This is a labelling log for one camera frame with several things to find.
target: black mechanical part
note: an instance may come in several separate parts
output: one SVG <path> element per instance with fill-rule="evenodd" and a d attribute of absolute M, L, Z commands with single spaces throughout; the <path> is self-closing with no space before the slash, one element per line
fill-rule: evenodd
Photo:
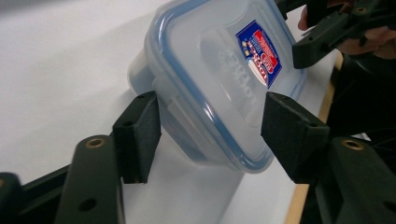
<path fill-rule="evenodd" d="M 78 144 L 70 166 L 24 186 L 16 175 L 0 173 L 0 223 L 124 223 L 120 178 L 125 174 L 137 176 L 134 183 L 148 182 L 160 135 L 155 93 L 137 96 L 110 136 L 92 136 Z M 129 145 L 116 149 L 118 141 Z M 139 169 L 125 167 L 130 161 Z"/>
<path fill-rule="evenodd" d="M 313 183 L 325 160 L 329 127 L 291 98 L 267 92 L 262 137 L 295 183 Z"/>
<path fill-rule="evenodd" d="M 113 125 L 116 149 L 120 153 L 125 184 L 148 183 L 149 170 L 161 137 L 157 95 L 141 94 Z"/>
<path fill-rule="evenodd" d="M 372 164 L 376 166 L 378 162 L 385 163 L 392 172 L 392 175 L 387 172 L 389 175 L 384 177 L 386 179 L 396 176 L 395 75 L 396 60 L 383 60 L 375 56 L 355 60 L 344 55 L 342 69 L 336 78 L 332 108 L 327 122 L 331 128 L 331 139 L 337 136 L 366 133 L 371 141 L 364 143 L 377 154 Z M 340 211 L 345 199 L 335 180 L 332 161 L 328 160 L 326 163 L 318 182 L 310 186 L 301 221 L 303 224 L 336 223 L 341 215 Z M 348 169 L 356 165 L 354 161 L 350 161 Z M 349 178 L 351 181 L 355 179 L 354 176 Z M 361 184 L 361 189 L 367 190 L 364 185 Z M 376 188 L 385 190 L 380 182 Z"/>
<path fill-rule="evenodd" d="M 0 223 L 11 223 L 15 220 L 23 205 L 23 190 L 18 177 L 11 173 L 1 173 Z"/>
<path fill-rule="evenodd" d="M 76 147 L 55 223 L 124 223 L 121 195 L 112 137 L 86 138 Z"/>
<path fill-rule="evenodd" d="M 329 161 L 344 199 L 335 223 L 396 222 L 396 176 L 372 147 L 334 138 Z"/>
<path fill-rule="evenodd" d="M 395 8 L 394 0 L 358 1 L 350 14 L 333 12 L 324 17 L 302 40 L 293 45 L 294 67 L 313 65 L 348 38 L 364 40 L 366 30 L 396 24 Z"/>
<path fill-rule="evenodd" d="M 320 22 L 323 17 L 329 14 L 329 10 L 327 9 L 327 0 L 322 1 L 310 1 L 306 4 L 307 10 L 307 21 L 306 24 L 308 27 L 312 27 L 318 22 Z"/>

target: white table surface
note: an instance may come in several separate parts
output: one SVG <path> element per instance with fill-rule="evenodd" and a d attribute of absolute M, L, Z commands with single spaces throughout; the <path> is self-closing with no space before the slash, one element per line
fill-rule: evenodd
<path fill-rule="evenodd" d="M 109 134 L 135 98 L 129 64 L 167 0 L 0 2 L 0 172 L 22 184 L 66 166 L 76 144 Z M 296 38 L 300 10 L 289 14 Z M 309 68 L 300 104 L 318 114 L 334 54 Z M 147 185 L 124 186 L 127 223 L 283 223 L 294 184 L 193 164 L 165 133 Z"/>

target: wooden edge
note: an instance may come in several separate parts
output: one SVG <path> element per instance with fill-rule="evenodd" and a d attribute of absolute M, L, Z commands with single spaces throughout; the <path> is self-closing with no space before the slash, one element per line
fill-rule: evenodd
<path fill-rule="evenodd" d="M 338 53 L 337 59 L 335 61 L 334 69 L 332 71 L 332 78 L 337 76 L 338 72 L 341 70 L 342 63 L 343 63 L 343 56 L 341 53 Z M 329 117 L 334 90 L 335 88 L 333 82 L 330 81 L 329 86 L 323 97 L 323 102 L 318 114 L 318 118 L 323 122 L 326 122 L 327 118 Z M 309 189 L 309 185 L 307 184 L 296 185 L 296 188 L 294 189 L 293 192 L 293 197 L 291 198 L 289 211 L 286 215 L 285 224 L 300 223 L 308 189 Z"/>

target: brass screw insert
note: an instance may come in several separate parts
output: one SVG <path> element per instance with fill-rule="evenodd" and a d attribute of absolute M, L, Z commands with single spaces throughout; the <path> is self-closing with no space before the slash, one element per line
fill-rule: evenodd
<path fill-rule="evenodd" d="M 359 142 L 355 142 L 353 140 L 344 140 L 343 145 L 345 147 L 348 147 L 349 149 L 358 150 L 358 151 L 364 149 L 364 146 L 362 144 L 360 144 Z"/>
<path fill-rule="evenodd" d="M 105 144 L 105 139 L 103 138 L 93 138 L 85 144 L 87 148 L 97 148 Z"/>
<path fill-rule="evenodd" d="M 367 12 L 367 9 L 365 7 L 358 7 L 356 8 L 356 12 L 359 14 L 365 14 Z"/>

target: black metal bracket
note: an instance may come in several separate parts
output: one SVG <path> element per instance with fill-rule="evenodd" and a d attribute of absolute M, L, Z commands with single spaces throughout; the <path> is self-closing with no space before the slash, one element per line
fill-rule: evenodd
<path fill-rule="evenodd" d="M 263 117 L 262 137 L 290 179 L 316 186 L 323 223 L 396 223 L 396 175 L 371 146 L 330 139 L 327 125 L 281 94 L 267 92 Z"/>
<path fill-rule="evenodd" d="M 322 14 L 322 18 L 315 28 L 293 45 L 295 68 L 313 65 L 348 38 L 359 39 L 364 46 L 367 40 L 364 31 L 396 24 L 396 1 L 361 0 L 357 1 L 349 14 L 334 11 L 330 15 Z"/>
<path fill-rule="evenodd" d="M 120 179 L 147 183 L 161 137 L 157 96 L 137 96 L 110 135 L 78 143 L 70 166 L 22 186 L 0 173 L 0 223 L 124 223 Z"/>

